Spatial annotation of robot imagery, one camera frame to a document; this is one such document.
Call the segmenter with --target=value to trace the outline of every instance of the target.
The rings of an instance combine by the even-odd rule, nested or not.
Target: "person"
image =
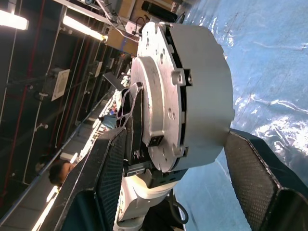
[[[109,129],[116,128],[116,115],[105,115],[100,117],[99,119],[105,127]]]
[[[49,180],[51,184],[61,187],[67,175],[76,165],[71,164],[67,160],[59,160],[55,162],[49,170]]]

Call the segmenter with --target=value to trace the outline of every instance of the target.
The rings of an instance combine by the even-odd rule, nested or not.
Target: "plastic sheet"
[[[184,22],[207,27],[224,50],[233,81],[231,126],[263,138],[306,185],[307,9],[305,0],[201,0]],[[190,169],[176,193],[191,216],[187,230],[250,230],[224,153]]]

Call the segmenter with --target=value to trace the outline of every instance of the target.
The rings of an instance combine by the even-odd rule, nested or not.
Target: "black hair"
[[[51,184],[58,187],[62,186],[60,174],[65,163],[69,163],[69,161],[59,160],[52,164],[51,168],[49,169],[49,180]]]

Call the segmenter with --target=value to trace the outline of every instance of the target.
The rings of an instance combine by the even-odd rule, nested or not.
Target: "robotic arm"
[[[252,230],[307,229],[308,188],[262,139],[230,129],[231,74],[206,28],[148,23],[122,97],[117,128],[69,174],[41,230],[136,231],[223,148]]]

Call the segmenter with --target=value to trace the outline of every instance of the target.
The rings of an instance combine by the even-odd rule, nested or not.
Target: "blue tarp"
[[[201,0],[185,24],[207,27],[223,47],[233,81],[231,127],[263,138],[308,185],[308,1]],[[251,230],[222,152],[176,186],[189,231]]]

